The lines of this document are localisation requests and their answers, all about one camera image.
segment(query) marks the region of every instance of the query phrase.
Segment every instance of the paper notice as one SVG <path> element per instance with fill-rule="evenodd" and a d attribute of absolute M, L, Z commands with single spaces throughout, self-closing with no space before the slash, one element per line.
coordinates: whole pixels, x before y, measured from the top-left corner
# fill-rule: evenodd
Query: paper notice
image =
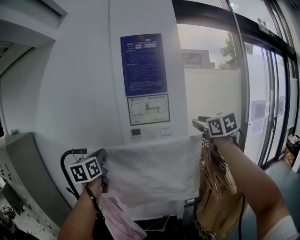
<path fill-rule="evenodd" d="M 252 122 L 252 131 L 251 135 L 261 133 L 263 131 L 263 120 L 264 119 L 259 119 L 256 121 Z"/>

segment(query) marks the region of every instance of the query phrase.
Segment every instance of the floor plan sign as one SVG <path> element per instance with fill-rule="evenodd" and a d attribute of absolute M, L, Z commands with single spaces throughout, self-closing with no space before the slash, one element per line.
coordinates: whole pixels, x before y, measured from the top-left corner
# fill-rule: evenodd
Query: floor plan sign
<path fill-rule="evenodd" d="M 168 94 L 129 97 L 127 101 L 131 126 L 170 121 Z"/>

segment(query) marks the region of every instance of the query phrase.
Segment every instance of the forearm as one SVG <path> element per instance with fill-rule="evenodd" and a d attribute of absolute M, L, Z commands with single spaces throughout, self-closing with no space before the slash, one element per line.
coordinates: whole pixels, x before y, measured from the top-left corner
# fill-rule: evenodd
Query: forearm
<path fill-rule="evenodd" d="M 255 214 L 282 200 L 282 195 L 273 180 L 232 141 L 220 144 L 218 151 L 228 164 L 237 186 L 241 188 Z"/>
<path fill-rule="evenodd" d="M 58 240 L 91 240 L 96 220 L 93 201 L 84 189 L 58 235 Z"/>

